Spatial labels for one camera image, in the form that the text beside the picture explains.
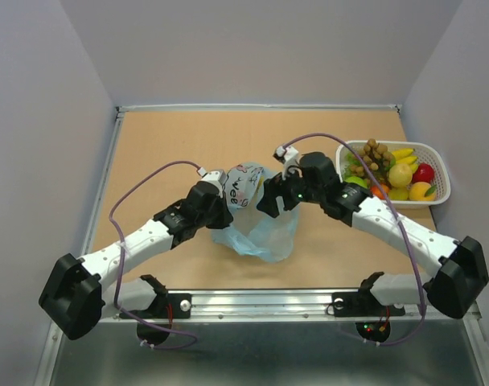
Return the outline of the blue plastic bag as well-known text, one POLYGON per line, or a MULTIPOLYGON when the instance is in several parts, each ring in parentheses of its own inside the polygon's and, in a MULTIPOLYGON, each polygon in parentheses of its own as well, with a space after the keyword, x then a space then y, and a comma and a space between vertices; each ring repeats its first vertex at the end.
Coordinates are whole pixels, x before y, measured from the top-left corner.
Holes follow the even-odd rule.
POLYGON ((241 256, 258 257, 269 263, 285 260, 293 252, 299 209, 281 210, 272 218, 257 210, 263 187, 256 192, 261 176, 274 173, 256 162, 242 162, 228 170, 224 191, 233 222, 222 230, 211 231, 212 241, 241 256))

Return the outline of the green apple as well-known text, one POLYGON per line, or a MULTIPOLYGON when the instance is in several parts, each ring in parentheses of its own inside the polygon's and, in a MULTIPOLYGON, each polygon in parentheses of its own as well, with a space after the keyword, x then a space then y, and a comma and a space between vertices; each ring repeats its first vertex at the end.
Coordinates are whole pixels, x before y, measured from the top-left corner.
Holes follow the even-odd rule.
POLYGON ((350 176, 344 179, 345 183, 355 183, 363 188, 368 188, 366 181, 360 177, 350 176))

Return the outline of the yellow pear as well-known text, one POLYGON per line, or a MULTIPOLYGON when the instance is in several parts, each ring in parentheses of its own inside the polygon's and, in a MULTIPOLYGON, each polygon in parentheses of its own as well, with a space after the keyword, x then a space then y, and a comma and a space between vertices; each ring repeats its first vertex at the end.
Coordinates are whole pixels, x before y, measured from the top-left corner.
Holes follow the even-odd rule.
POLYGON ((392 187, 406 187, 412 182, 413 171, 410 165, 404 163, 395 164, 388 173, 388 181, 392 187))

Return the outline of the yellow banana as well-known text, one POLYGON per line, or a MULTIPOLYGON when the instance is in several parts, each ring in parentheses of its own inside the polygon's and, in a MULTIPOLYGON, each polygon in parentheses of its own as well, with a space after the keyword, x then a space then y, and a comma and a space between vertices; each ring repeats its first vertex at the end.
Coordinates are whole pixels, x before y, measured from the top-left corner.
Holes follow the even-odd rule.
POLYGON ((264 176, 261 176, 259 178, 259 182, 257 183, 256 192, 258 192, 261 189, 261 186, 262 186, 262 184, 263 184, 264 181, 265 181, 265 177, 264 176))

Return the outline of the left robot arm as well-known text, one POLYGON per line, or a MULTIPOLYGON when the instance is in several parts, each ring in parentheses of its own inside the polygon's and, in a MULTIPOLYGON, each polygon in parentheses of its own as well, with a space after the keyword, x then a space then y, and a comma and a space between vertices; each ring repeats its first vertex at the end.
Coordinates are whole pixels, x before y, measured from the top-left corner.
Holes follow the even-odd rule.
POLYGON ((60 257, 39 297, 39 306, 70 340, 85 336, 102 319, 102 296, 122 275, 192 239, 201 228, 232 222, 224 184, 206 175, 187 197, 147 220, 138 230, 94 253, 60 257))

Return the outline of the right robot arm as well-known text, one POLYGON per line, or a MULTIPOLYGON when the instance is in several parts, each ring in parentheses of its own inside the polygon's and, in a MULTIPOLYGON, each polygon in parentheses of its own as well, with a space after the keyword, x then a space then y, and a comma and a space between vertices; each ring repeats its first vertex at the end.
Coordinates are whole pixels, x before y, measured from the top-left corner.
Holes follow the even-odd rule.
POLYGON ((381 274, 357 294, 358 307, 374 314, 384 306, 401 304, 414 294, 418 304, 429 303, 450 318, 462 318, 489 282, 482 245, 467 236, 456 240, 397 213, 356 183, 344 183, 334 163, 322 152, 299 155, 289 146, 273 156, 283 169, 263 183, 257 209, 276 218, 299 203, 314 203, 334 220, 366 232, 409 257, 427 279, 413 281, 381 274))

